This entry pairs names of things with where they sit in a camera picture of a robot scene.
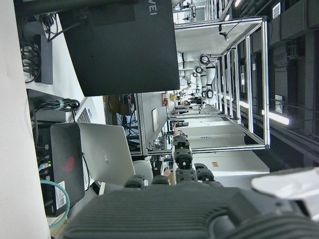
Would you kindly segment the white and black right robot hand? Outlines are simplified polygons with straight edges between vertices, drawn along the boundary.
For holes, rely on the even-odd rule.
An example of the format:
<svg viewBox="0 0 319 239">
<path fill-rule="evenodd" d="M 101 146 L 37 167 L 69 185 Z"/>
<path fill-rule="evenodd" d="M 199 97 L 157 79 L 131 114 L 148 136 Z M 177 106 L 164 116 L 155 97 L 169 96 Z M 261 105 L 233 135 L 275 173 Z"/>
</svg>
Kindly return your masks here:
<svg viewBox="0 0 319 239">
<path fill-rule="evenodd" d="M 190 142 L 173 139 L 175 185 L 132 176 L 98 196 L 62 231 L 62 239 L 316 239 L 319 224 L 299 200 L 224 187 L 207 168 L 194 169 Z"/>
</svg>

